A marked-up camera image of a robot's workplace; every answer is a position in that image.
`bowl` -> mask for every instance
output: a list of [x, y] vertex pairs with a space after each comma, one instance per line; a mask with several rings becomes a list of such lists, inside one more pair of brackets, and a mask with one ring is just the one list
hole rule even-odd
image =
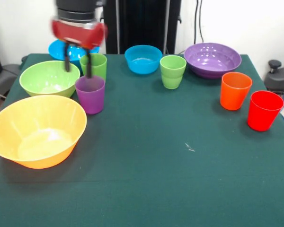
[[27, 68], [20, 76], [21, 87], [30, 95], [59, 95], [71, 97], [79, 69], [71, 64], [71, 71], [64, 70], [63, 61], [44, 61]]
[[0, 156], [33, 169], [65, 160], [87, 123], [83, 108], [62, 96], [22, 99], [0, 112]]
[[162, 52], [148, 45], [132, 46], [125, 51], [129, 69], [137, 74], [149, 74], [159, 67]]
[[[52, 58], [55, 60], [64, 60], [64, 45], [65, 42], [57, 39], [56, 41], [53, 41], [50, 46], [48, 47], [48, 52], [51, 55]], [[91, 53], [98, 53], [100, 50], [100, 47], [95, 47], [90, 52]], [[80, 58], [83, 57], [86, 52], [82, 48], [76, 47], [76, 46], [69, 46], [68, 48], [69, 56], [70, 56], [70, 62], [77, 66], [80, 71], [82, 72], [81, 66], [80, 66]]]
[[186, 49], [184, 58], [190, 69], [206, 79], [218, 79], [235, 70], [242, 62], [241, 56], [222, 44], [202, 43]]

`table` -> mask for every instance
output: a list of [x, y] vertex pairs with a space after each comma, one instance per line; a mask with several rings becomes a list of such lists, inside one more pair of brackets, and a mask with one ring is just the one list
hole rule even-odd
[[[238, 111], [220, 106], [220, 80], [187, 70], [167, 90], [160, 70], [107, 58], [105, 108], [64, 162], [0, 158], [0, 227], [284, 227], [284, 120], [247, 126], [250, 94], [265, 89], [247, 55], [237, 71], [253, 86]], [[46, 60], [31, 54], [23, 70]], [[25, 97], [17, 80], [4, 106]]]

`yellow bowl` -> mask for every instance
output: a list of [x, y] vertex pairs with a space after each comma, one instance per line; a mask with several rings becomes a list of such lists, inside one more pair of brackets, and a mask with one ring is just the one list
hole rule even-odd
[[0, 112], [0, 156], [33, 169], [66, 159], [87, 124], [84, 109], [56, 95], [34, 96]]

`small white speck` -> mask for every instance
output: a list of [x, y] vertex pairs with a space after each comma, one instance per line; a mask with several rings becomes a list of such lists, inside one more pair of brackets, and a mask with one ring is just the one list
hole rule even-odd
[[186, 147], [188, 148], [188, 150], [190, 150], [190, 151], [195, 151], [194, 149], [192, 149], [187, 143], [185, 143], [185, 145], [186, 145]]

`red cup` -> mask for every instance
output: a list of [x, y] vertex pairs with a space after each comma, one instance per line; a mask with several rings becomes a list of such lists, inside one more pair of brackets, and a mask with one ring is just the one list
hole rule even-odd
[[256, 131], [267, 131], [284, 106], [283, 99], [270, 91], [256, 91], [250, 97], [247, 124]]

